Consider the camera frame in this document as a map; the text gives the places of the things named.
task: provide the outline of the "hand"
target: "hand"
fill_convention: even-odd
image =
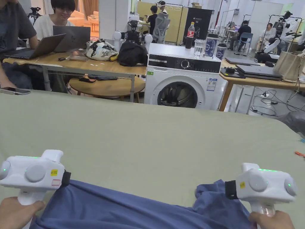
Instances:
[[[294,229],[290,216],[281,211],[276,211],[272,217],[252,212],[249,220],[259,224],[262,229]]]
[[[4,87],[12,87],[12,88],[17,88],[15,84],[13,84],[11,81],[6,80],[6,81],[2,81],[0,83],[0,87],[4,88]]]
[[[4,199],[0,205],[0,229],[22,229],[44,206],[42,201],[22,206],[17,197]]]

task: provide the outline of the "open laptop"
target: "open laptop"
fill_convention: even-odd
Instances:
[[[64,39],[65,34],[44,37],[36,49],[20,49],[5,54],[5,57],[30,60],[39,56],[49,54],[55,50],[59,43]]]
[[[237,59],[237,58],[231,58],[231,57],[225,57],[225,60],[230,64],[240,64],[240,65],[248,65],[248,66],[250,66],[250,65],[259,66],[260,65],[253,60],[244,60],[244,59]]]
[[[274,71],[274,68],[267,66],[244,66],[236,65],[236,70],[243,74],[245,77],[281,80],[282,75]]]
[[[90,27],[56,26],[53,25],[53,34],[66,34],[65,38],[55,49],[57,53],[64,53],[71,49],[85,49],[90,41]]]

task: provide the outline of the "black bag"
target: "black bag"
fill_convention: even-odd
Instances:
[[[120,65],[127,67],[133,67],[137,64],[147,66],[147,50],[141,45],[126,41],[121,46],[117,61],[120,63]]]

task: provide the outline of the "round wooden table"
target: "round wooden table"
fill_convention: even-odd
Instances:
[[[103,80],[87,83],[74,78],[70,80],[69,84],[71,88],[77,91],[77,95],[84,93],[94,97],[120,97],[122,101],[124,101],[124,96],[130,95],[131,89],[130,79]],[[139,92],[144,88],[145,82],[139,77],[135,77],[135,96],[138,103],[140,103]]]

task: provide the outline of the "cardboard box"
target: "cardboard box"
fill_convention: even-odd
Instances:
[[[193,8],[202,9],[202,6],[198,2],[192,2],[192,6],[193,6]]]

